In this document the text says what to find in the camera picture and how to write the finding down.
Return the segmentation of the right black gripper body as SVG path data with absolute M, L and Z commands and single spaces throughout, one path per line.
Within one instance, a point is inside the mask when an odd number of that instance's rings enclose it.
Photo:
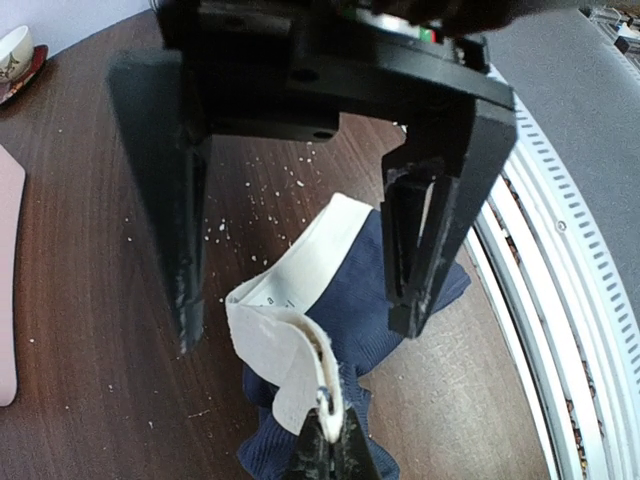
M 377 23 L 363 2 L 160 1 L 155 15 L 162 47 L 120 52 L 107 73 L 126 139 L 327 141 L 343 113 L 409 125 L 465 105 L 514 110 L 482 38 Z

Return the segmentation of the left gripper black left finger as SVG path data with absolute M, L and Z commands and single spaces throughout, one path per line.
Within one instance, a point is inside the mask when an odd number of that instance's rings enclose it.
M 330 446 L 319 422 L 317 408 L 304 421 L 290 458 L 285 480 L 328 480 L 331 478 Z

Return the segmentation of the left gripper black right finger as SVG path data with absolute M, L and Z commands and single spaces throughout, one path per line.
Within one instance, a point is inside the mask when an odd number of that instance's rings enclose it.
M 339 439 L 332 445 L 332 478 L 335 480 L 382 479 L 353 408 L 345 412 Z

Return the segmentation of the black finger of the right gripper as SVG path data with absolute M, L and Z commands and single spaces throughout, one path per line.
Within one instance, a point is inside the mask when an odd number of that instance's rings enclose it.
M 389 327 L 418 337 L 517 138 L 512 108 L 464 101 L 407 127 L 384 155 L 381 204 Z
M 107 84 L 155 242 L 182 352 L 203 334 L 203 224 L 211 138 L 195 75 L 177 50 L 124 50 Z

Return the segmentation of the navy and cream underwear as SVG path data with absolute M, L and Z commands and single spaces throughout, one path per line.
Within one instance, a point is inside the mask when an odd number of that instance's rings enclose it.
M 284 476 L 317 391 L 368 424 L 359 380 L 401 343 L 388 327 L 381 215 L 341 193 L 270 268 L 225 299 L 243 391 L 259 427 L 238 458 L 255 479 Z

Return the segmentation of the pink divided organizer box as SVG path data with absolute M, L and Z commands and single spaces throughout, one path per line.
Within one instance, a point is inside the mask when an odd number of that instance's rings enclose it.
M 14 401 L 18 388 L 14 334 L 14 280 L 25 178 L 24 168 L 4 147 L 1 147 L 0 402 L 2 407 L 7 407 Z

